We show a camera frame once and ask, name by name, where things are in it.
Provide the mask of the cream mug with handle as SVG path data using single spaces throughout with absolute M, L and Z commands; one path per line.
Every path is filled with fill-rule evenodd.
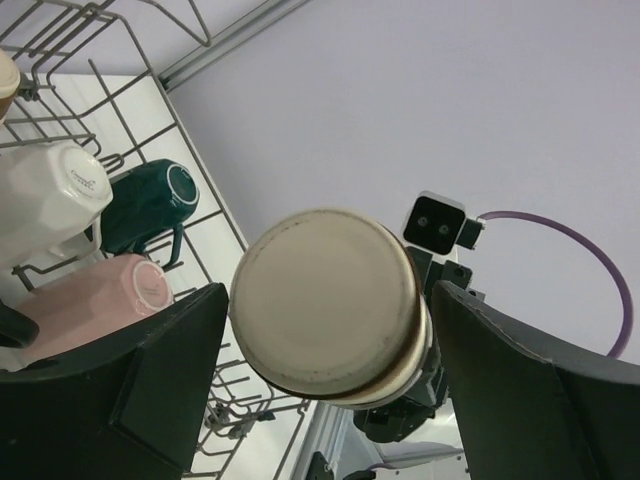
M 101 246 L 113 199 L 106 170 L 73 142 L 18 147 L 1 157 L 1 267 L 48 251 L 66 261 Z

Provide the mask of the grey wire dish rack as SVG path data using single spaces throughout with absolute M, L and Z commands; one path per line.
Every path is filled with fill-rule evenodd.
M 179 297 L 211 282 L 229 284 L 246 242 L 176 113 L 132 27 L 109 1 L 5 1 L 1 46 L 38 90 L 10 109 L 1 130 L 8 152 L 48 140 L 76 140 L 110 174 L 167 157 L 185 165 L 204 195 L 186 226 L 169 279 Z M 206 411 L 229 409 L 229 424 L 203 421 L 193 479 L 302 479 L 311 459 L 305 436 L 315 406 L 264 383 L 231 334 Z

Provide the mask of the pink mug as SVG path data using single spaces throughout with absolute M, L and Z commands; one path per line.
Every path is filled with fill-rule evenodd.
M 137 254 L 99 261 L 34 289 L 16 310 L 39 326 L 24 349 L 1 349 L 15 372 L 137 323 L 173 303 L 163 269 Z

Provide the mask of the black skull mug red inside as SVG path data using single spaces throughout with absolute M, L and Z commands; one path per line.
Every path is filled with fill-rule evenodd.
M 0 345 L 23 349 L 33 344 L 40 328 L 36 322 L 13 308 L 0 303 Z

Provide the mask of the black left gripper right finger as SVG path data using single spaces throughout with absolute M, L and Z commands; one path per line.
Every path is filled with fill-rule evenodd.
M 431 315 L 472 478 L 638 479 L 638 366 L 451 282 L 434 286 Z

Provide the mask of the white cup teal base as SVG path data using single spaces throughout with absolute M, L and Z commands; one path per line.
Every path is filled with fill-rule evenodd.
M 200 191 L 189 170 L 169 159 L 143 163 L 111 183 L 113 200 L 101 214 L 102 250 L 141 255 L 155 237 L 172 232 L 164 269 L 178 262 L 184 223 L 196 211 Z

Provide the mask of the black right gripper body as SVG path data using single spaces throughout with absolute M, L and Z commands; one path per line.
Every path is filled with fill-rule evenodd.
M 407 249 L 417 267 L 423 286 L 423 297 L 431 304 L 432 289 L 440 281 L 449 281 L 469 291 L 473 272 L 451 260 L 438 262 L 433 254 L 409 247 Z M 353 423 L 365 436 L 377 443 L 400 442 L 426 421 L 433 419 L 449 397 L 447 373 L 437 340 L 426 355 L 421 374 L 404 395 L 373 409 L 357 410 Z

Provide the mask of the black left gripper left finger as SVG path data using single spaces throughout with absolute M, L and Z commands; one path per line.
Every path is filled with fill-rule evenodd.
M 179 479 L 226 325 L 221 283 L 106 337 L 1 375 L 4 479 Z

